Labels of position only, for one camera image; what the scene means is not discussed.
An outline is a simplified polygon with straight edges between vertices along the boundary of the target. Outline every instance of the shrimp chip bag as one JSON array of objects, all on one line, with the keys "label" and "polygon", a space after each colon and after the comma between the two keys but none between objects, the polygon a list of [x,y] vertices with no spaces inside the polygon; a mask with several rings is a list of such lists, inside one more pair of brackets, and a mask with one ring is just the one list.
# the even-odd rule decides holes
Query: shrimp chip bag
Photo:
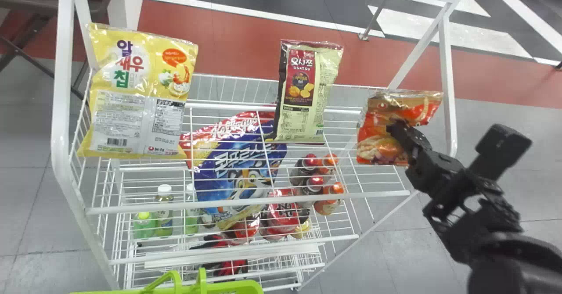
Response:
[{"label": "shrimp chip bag", "polygon": [[407,166],[408,156],[390,136],[387,125],[400,120],[410,126],[427,125],[443,100],[437,91],[380,90],[367,100],[357,124],[357,162]]},{"label": "shrimp chip bag", "polygon": [[100,70],[92,76],[92,121],[78,154],[185,159],[179,137],[198,46],[104,24],[89,28]]}]

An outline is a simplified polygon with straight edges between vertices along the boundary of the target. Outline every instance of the orange snack bag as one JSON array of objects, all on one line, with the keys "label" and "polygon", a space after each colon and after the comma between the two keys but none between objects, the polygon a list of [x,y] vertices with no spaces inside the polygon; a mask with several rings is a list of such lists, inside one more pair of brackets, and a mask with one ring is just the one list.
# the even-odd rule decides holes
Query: orange snack bag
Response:
[{"label": "orange snack bag", "polygon": [[386,126],[402,120],[427,125],[443,100],[437,91],[381,90],[367,100],[357,124],[357,162],[408,165],[408,156]]}]

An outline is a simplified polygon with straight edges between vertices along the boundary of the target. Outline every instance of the green basket handle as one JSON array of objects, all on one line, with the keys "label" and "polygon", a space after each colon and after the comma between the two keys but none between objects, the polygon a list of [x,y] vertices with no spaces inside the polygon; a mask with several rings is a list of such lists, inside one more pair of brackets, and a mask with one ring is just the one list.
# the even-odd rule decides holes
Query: green basket handle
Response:
[{"label": "green basket handle", "polygon": [[163,276],[143,288],[140,292],[138,292],[138,294],[152,293],[157,286],[169,279],[174,280],[174,293],[181,294],[181,278],[176,270],[166,272]]},{"label": "green basket handle", "polygon": [[207,294],[207,272],[205,268],[199,268],[197,282],[189,287],[188,294]]}]

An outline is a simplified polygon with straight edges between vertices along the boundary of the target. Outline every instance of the green bottle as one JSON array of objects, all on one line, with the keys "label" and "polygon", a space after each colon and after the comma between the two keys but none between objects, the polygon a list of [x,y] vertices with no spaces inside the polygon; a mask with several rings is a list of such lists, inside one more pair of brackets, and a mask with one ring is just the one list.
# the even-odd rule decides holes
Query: green bottle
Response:
[{"label": "green bottle", "polygon": [[[169,203],[174,200],[172,195],[172,186],[169,184],[161,184],[158,186],[158,194],[156,195],[156,202]],[[167,237],[171,236],[174,232],[174,227],[172,226],[172,211],[162,210],[155,213],[156,222],[156,236]]]},{"label": "green bottle", "polygon": [[133,222],[133,234],[135,238],[149,238],[154,235],[156,220],[150,212],[140,212],[135,215]]},{"label": "green bottle", "polygon": [[[188,202],[195,201],[195,188],[193,184],[190,183],[185,187],[185,193]],[[185,210],[185,234],[193,235],[197,234],[199,231],[199,225],[197,224],[197,219],[201,214],[200,208],[189,208]]]}]

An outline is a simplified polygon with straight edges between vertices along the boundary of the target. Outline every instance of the plastic basket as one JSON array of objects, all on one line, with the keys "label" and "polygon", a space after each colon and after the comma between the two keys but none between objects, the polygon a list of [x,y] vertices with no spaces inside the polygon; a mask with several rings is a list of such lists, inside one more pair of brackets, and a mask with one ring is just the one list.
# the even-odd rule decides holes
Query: plastic basket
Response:
[{"label": "plastic basket", "polygon": [[[156,288],[167,280],[173,287]],[[181,286],[181,276],[177,271],[168,271],[142,290],[102,290],[96,292],[75,292],[72,294],[263,294],[261,286],[254,280],[239,280],[207,284],[205,268],[199,268],[197,282],[191,286]]]}]

